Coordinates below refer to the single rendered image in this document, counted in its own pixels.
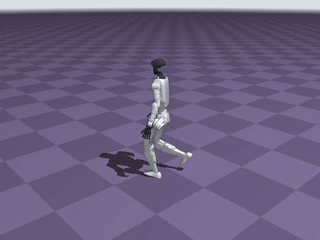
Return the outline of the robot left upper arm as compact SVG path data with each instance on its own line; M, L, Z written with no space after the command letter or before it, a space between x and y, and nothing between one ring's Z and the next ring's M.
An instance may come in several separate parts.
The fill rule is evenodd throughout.
M161 90L161 84L160 81L155 81L152 84L152 91L153 91L153 99L154 99L154 103L157 104L157 109L160 108L161 102L160 102L160 90Z

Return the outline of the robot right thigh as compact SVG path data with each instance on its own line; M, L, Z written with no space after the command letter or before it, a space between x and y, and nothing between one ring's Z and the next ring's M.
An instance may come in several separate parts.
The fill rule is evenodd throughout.
M169 123L170 123L170 120L169 120ZM165 145L164 142L162 140L160 140L160 137L163 135L163 132L165 130L165 126L167 127L168 124L164 125L161 130L157 130L157 133L154 136L155 147L159 150L162 149Z

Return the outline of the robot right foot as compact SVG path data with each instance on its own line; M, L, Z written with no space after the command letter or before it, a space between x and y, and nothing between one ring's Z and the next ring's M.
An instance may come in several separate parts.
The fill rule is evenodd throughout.
M185 156L185 155L186 155L186 156ZM181 162L180 162L180 164L179 164L180 166L181 166L183 163L185 163L185 161L188 160L193 154L190 153L190 152L187 152L187 153L185 153L185 155L184 155L185 157L184 157L184 156L182 157L182 160L181 160Z

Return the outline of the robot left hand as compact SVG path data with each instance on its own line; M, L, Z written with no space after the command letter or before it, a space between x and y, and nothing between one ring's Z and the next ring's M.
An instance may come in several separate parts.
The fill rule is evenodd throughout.
M151 127L148 126L148 123L146 125L146 128L141 132L141 134L143 133L142 137L144 137L144 139L149 139L150 140L150 136L151 136L151 129L153 128L154 123L152 124ZM144 136L145 135L145 136ZM147 135L147 136L146 136ZM148 137L149 135L149 137Z

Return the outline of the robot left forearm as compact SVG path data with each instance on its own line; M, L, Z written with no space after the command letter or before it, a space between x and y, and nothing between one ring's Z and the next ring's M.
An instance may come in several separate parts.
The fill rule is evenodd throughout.
M150 114L150 118L148 119L148 127L152 127L152 124L155 121L155 118L158 114L158 105L156 103L153 103L151 106L151 114Z

